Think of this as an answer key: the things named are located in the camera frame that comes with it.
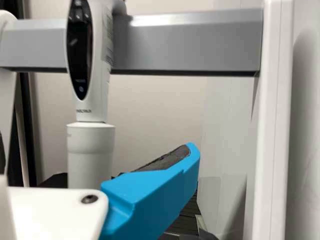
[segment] white cylindrical tube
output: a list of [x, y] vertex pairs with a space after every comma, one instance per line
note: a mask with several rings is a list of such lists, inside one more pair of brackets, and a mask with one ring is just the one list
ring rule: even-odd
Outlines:
[[98, 122], [67, 125], [68, 188], [100, 189], [111, 179], [115, 129]]

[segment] black rubber pad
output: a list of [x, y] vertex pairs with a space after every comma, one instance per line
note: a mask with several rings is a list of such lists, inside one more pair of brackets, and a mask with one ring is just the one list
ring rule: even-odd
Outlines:
[[133, 172], [146, 172], [146, 171], [155, 171], [155, 170], [165, 170], [171, 166], [177, 164], [184, 158], [190, 155], [190, 150], [186, 145], [182, 145], [175, 150], [157, 158], [156, 160], [149, 162], [147, 165], [144, 165]]

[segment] screw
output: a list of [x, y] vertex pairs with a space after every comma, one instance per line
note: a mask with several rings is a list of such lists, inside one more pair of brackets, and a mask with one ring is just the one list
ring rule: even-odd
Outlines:
[[93, 204], [98, 200], [98, 197], [96, 195], [87, 195], [84, 198], [82, 198], [81, 202], [83, 204]]

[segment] black display panel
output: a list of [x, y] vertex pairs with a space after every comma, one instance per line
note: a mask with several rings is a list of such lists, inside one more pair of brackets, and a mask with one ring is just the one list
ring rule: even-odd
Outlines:
[[92, 15], [87, 0], [71, 3], [66, 44], [72, 85], [77, 97], [83, 100], [88, 92], [93, 57]]

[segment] gray horizontal beam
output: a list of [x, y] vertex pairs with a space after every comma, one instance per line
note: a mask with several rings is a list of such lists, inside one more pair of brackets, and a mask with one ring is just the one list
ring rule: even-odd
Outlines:
[[[260, 70], [262, 9], [114, 16], [114, 74], [250, 75]], [[18, 20], [0, 67], [65, 72], [65, 19]]]

